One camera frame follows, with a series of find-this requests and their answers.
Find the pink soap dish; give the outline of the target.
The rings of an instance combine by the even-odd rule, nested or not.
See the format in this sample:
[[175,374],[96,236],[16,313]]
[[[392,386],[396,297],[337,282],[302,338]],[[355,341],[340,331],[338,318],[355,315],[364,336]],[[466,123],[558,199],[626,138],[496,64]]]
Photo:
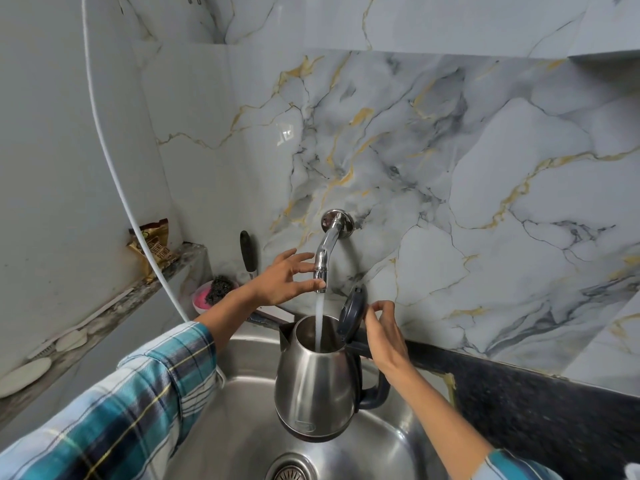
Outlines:
[[[204,301],[204,295],[207,292],[211,282],[212,282],[212,280],[210,280],[208,282],[205,282],[192,295],[191,303],[192,303],[192,306],[194,307],[197,315],[202,315],[206,311],[208,311],[209,309],[212,308],[212,306],[208,306]],[[236,288],[235,288],[235,290],[236,290],[239,287],[239,284],[237,282],[235,282],[235,283],[236,283]]]

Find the chrome wall faucet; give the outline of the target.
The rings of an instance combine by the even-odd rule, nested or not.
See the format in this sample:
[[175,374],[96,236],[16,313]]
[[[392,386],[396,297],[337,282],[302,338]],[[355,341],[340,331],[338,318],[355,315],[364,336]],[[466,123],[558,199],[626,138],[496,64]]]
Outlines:
[[347,239],[355,230],[355,221],[352,216],[343,209],[331,209],[321,218],[321,227],[324,237],[316,250],[314,263],[314,279],[328,284],[329,263],[332,251],[341,239]]

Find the stainless steel sink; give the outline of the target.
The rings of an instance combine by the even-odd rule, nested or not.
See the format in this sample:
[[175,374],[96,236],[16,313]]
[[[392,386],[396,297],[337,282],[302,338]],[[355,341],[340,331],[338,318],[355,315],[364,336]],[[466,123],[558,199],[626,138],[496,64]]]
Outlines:
[[308,443],[281,425],[274,405],[278,325],[251,318],[219,355],[226,375],[164,480],[264,480],[287,452],[312,462],[317,480],[449,480],[418,419],[395,390],[382,407],[358,412],[347,430]]

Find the person's right forearm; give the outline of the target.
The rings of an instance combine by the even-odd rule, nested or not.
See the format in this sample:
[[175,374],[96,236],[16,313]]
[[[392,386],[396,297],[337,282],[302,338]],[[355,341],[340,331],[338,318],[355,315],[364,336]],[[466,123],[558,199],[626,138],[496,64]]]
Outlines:
[[563,480],[492,446],[410,363],[384,366],[383,372],[418,417],[451,480]]

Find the black handled utensil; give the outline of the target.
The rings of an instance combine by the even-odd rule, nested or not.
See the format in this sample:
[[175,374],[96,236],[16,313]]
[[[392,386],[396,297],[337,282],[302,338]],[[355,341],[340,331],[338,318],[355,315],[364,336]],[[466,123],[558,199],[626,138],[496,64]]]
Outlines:
[[253,280],[259,274],[259,256],[257,253],[257,247],[248,231],[242,230],[239,234],[239,245],[244,268],[249,275],[249,280]]

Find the person's right hand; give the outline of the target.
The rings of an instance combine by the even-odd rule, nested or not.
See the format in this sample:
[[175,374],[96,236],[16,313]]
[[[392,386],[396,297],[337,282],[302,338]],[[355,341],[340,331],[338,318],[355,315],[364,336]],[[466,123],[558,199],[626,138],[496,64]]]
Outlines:
[[372,360],[384,373],[389,383],[397,386],[413,370],[404,337],[396,323],[393,301],[380,300],[372,305],[382,305],[378,318],[382,331],[367,331],[367,342]]

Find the white toothbrush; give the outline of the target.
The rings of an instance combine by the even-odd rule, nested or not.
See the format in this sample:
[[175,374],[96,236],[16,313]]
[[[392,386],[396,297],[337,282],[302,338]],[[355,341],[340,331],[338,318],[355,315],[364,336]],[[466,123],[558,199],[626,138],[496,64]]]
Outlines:
[[98,316],[103,314],[105,311],[107,311],[112,306],[116,305],[119,301],[121,301],[123,298],[125,298],[130,293],[132,293],[133,290],[134,290],[133,287],[130,287],[130,288],[124,290],[122,293],[120,293],[119,295],[114,297],[112,300],[107,302],[105,305],[101,306],[98,310],[96,310],[94,313],[92,313],[87,318],[82,320],[80,323],[78,323],[76,325],[73,325],[72,327],[70,327],[70,328],[68,328],[66,330],[63,330],[61,332],[58,332],[58,333],[54,334],[52,337],[50,337],[49,339],[45,340],[44,342],[39,344],[34,350],[32,350],[32,352],[30,352],[26,356],[25,360],[26,361],[31,361],[31,360],[34,360],[34,359],[37,359],[37,358],[44,357],[46,355],[46,353],[52,352],[52,350],[54,348],[54,345],[55,345],[57,340],[59,340],[60,338],[66,336],[66,335],[68,335],[69,333],[71,333],[73,331],[82,329],[83,327],[85,327],[86,325],[91,323],[94,319],[96,319]]

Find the person's left forearm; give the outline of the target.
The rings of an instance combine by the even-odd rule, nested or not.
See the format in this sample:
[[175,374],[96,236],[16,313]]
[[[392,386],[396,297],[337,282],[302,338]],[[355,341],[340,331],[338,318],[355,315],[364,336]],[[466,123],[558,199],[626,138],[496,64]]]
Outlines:
[[216,389],[218,352],[264,301],[254,280],[140,347],[0,453],[0,480],[158,480]]

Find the steel sink drain strainer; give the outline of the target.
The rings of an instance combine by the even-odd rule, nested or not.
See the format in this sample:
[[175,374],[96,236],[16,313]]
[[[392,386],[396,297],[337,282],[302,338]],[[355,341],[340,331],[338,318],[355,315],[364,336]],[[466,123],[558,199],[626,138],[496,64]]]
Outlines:
[[317,471],[308,457],[287,452],[272,462],[264,480],[317,480]]

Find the person's left hand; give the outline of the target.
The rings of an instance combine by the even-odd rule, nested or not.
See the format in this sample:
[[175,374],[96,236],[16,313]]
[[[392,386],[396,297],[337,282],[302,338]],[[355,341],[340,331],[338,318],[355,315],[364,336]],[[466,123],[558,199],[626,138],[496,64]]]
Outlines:
[[[295,295],[294,277],[297,274],[313,273],[314,264],[310,262],[313,259],[315,254],[298,253],[295,248],[279,254],[265,272],[249,283],[253,304],[276,306],[298,297]],[[309,278],[303,281],[322,280]]]

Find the large white oval soap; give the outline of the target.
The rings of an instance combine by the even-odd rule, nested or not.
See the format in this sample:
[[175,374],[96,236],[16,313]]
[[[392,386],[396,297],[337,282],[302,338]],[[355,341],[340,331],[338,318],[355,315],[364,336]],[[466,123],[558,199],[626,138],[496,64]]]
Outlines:
[[25,363],[0,378],[0,399],[14,395],[39,380],[52,366],[50,357]]

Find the small white oval soap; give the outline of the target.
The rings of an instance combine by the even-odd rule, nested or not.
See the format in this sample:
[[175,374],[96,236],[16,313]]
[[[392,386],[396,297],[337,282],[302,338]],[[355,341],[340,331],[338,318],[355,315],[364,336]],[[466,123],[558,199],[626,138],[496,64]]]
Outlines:
[[56,353],[66,353],[68,351],[83,347],[88,340],[88,332],[86,329],[72,330],[66,335],[57,339],[54,344]]

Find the stainless steel electric kettle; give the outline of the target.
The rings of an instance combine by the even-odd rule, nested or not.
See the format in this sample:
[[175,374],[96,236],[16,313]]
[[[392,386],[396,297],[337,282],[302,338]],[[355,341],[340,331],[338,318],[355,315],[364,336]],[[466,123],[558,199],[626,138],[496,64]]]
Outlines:
[[362,357],[372,359],[360,328],[367,311],[367,290],[352,288],[338,319],[324,315],[316,350],[316,318],[281,324],[281,355],[275,380],[275,408],[283,427],[296,438],[323,443],[341,435],[361,410],[382,406],[390,384],[379,372],[375,386],[364,388]]

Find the gold brown snack packet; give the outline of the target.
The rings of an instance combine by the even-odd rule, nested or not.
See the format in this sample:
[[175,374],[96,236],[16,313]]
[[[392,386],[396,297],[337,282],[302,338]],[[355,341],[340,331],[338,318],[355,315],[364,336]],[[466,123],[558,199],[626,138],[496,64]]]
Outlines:
[[[130,249],[137,257],[141,266],[144,282],[149,284],[156,280],[156,274],[150,265],[139,240],[132,228],[128,229]],[[169,220],[167,218],[160,221],[148,223],[140,227],[140,233],[144,238],[158,268],[164,271],[178,259],[178,255],[168,247]]]

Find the black steel wool scrubber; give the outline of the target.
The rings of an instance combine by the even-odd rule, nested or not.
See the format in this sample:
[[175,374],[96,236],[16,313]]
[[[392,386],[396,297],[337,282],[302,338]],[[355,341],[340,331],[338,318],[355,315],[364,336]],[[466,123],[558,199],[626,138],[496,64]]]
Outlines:
[[226,295],[235,290],[236,283],[225,275],[217,275],[212,280],[207,292],[204,295],[204,301],[208,306],[214,306],[219,303]]

